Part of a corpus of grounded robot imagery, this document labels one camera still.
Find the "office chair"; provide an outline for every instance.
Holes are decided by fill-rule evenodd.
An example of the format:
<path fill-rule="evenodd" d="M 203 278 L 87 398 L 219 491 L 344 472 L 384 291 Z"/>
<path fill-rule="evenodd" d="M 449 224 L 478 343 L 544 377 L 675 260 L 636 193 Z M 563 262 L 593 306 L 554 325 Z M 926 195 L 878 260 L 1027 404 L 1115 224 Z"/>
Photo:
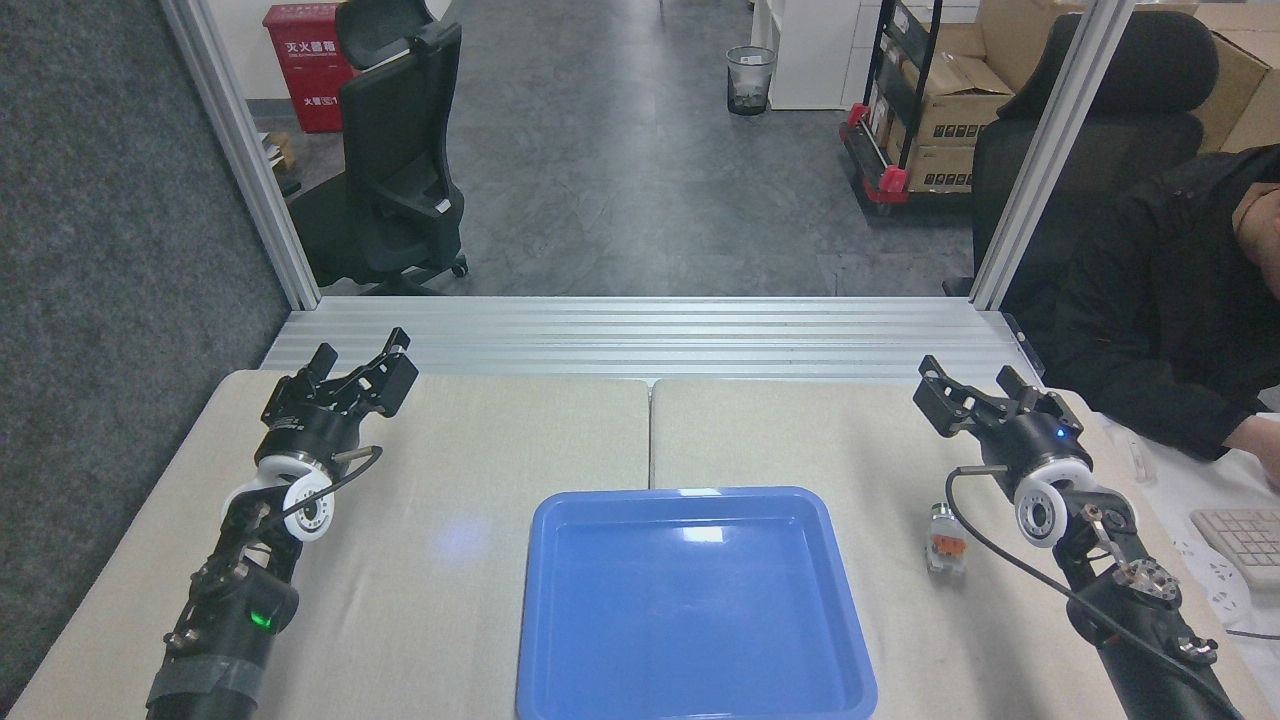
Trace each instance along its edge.
<path fill-rule="evenodd" d="M 1057 18 L 1034 73 L 978 136 L 973 167 L 974 273 L 982 265 L 1030 147 L 1080 15 Z M 1137 181 L 1196 156 L 1203 128 L 1190 110 L 1217 82 L 1210 31 L 1175 12 L 1129 19 L 1084 126 L 1032 234 L 1001 310 L 1032 337 L 1052 324 L 1053 302 L 1082 233 Z M 943 282 L 968 295 L 973 278 Z"/>
<path fill-rule="evenodd" d="M 338 46 L 357 70 L 408 50 L 408 38 L 434 22 L 424 0 L 347 0 L 334 20 Z"/>
<path fill-rule="evenodd" d="M 347 169 L 289 205 L 320 286 L 346 277 L 380 283 L 366 295 L 435 295 L 420 282 L 467 273 L 444 151 L 461 42 L 461 27 L 433 23 L 408 55 L 339 90 Z"/>

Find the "wastebasket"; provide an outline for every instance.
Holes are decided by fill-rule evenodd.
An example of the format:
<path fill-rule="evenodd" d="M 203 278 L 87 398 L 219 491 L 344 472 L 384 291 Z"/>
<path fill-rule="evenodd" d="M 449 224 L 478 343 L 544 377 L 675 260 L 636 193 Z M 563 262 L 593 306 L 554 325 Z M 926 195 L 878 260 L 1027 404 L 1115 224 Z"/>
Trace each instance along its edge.
<path fill-rule="evenodd" d="M 754 45 L 733 47 L 724 55 L 728 58 L 728 111 L 759 115 L 769 104 L 769 81 L 778 55 Z"/>

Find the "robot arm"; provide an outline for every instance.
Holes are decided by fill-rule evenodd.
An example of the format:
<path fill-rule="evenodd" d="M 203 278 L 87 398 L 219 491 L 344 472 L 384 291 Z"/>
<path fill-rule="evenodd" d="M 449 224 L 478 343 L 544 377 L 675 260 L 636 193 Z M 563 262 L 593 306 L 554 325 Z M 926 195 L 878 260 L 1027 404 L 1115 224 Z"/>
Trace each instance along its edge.
<path fill-rule="evenodd" d="M 257 708 L 271 643 L 298 607 L 289 582 L 302 544 L 329 529 L 333 493 L 381 452 L 357 450 L 360 423 L 369 413 L 394 415 L 417 377 L 408 342 L 396 328 L 378 357 L 335 379 L 325 378 L 338 354 L 323 343 L 275 386 L 257 474 L 227 498 L 214 552 L 191 575 L 187 605 L 164 638 L 148 720 L 243 720 Z M 360 457 L 370 459 L 348 474 Z"/>
<path fill-rule="evenodd" d="M 955 477 L 996 479 L 1014 503 L 1023 537 L 1053 548 L 1070 591 L 966 529 L 1069 596 L 1068 618 L 1098 650 L 1126 715 L 1238 717 L 1211 669 L 1217 644 L 1197 637 L 1183 620 L 1178 579 L 1142 544 L 1129 502 L 1094 480 L 1093 460 L 1079 443 L 1084 428 L 1062 398 L 1028 386 L 1009 366 L 997 377 L 1007 397 L 961 386 L 933 356 L 924 357 L 920 375 L 914 401 L 933 429 L 943 437 L 968 432 L 982 446 L 984 466 L 957 468 L 947 478 L 952 507 Z M 1089 560 L 1098 550 L 1112 560 L 1102 573 Z"/>

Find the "black jacket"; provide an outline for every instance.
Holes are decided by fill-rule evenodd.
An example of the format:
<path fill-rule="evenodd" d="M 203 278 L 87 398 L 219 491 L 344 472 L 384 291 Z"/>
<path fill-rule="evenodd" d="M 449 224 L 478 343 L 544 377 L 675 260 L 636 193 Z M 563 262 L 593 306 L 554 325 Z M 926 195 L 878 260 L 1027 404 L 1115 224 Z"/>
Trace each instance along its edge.
<path fill-rule="evenodd" d="M 1202 155 L 1121 197 L 1071 260 L 1044 380 L 1157 442 L 1221 456 L 1280 383 L 1280 301 L 1231 229 L 1274 163 L 1280 146 Z"/>

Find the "beige tablecloth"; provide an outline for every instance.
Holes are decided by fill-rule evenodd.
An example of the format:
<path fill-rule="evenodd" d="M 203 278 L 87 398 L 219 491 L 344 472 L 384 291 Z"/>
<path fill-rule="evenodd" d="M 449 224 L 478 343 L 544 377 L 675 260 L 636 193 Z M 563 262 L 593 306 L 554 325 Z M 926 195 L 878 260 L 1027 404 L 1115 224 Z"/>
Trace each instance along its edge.
<path fill-rule="evenodd" d="M 142 717 L 173 628 L 253 474 L 259 414 L 280 373 L 223 380 L 10 717 Z M 264 679 L 268 719 L 512 717 L 534 510 L 571 489 L 649 475 L 639 380 L 420 377 L 381 460 L 339 491 L 302 552 L 301 605 Z"/>
<path fill-rule="evenodd" d="M 223 498 L 253 473 L 257 416 L 278 378 L 223 382 L 14 720 L 143 715 L 160 637 L 212 548 Z M 978 454 L 968 437 L 938 438 L 911 389 L 662 380 L 650 414 L 641 382 L 424 375 L 398 416 L 365 421 L 365 442 L 385 455 L 335 496 L 332 530 L 303 551 L 301 607 L 276 639 L 256 717 L 512 717 L 534 510 L 561 491 L 646 487 L 650 462 L 655 487 L 799 484 L 826 501 L 879 684 L 877 717 L 1120 717 L 1060 596 L 977 546 L 963 583 L 924 571 L 929 506 L 951 468 Z M 1084 442 L 1100 479 L 1153 518 L 1105 436 Z M 989 479 L 961 479 L 959 498 L 1059 577 Z M 1181 573 L 1155 523 L 1143 539 Z M 1233 700 L 1245 717 L 1272 717 L 1193 588 L 1187 615 L 1226 646 L 1217 667 Z"/>
<path fill-rule="evenodd" d="M 653 392 L 653 482 L 659 488 L 780 486 L 812 489 L 831 511 L 879 687 L 876 717 L 1124 717 L 1092 646 L 1071 629 L 1065 598 L 977 542 L 963 582 L 924 569 L 929 507 L 947 473 L 980 465 L 968 434 L 938 437 L 911 402 L 914 386 L 768 380 L 660 380 Z M 1245 717 L 1274 717 L 1229 637 L 1126 478 L 1084 404 L 1082 442 L 1097 477 L 1138 510 L 1142 539 L 1187 578 L 1184 614 L 1226 647 L 1217 673 Z M 957 478 L 973 523 L 1051 578 L 1047 550 L 1014 525 L 991 478 Z"/>

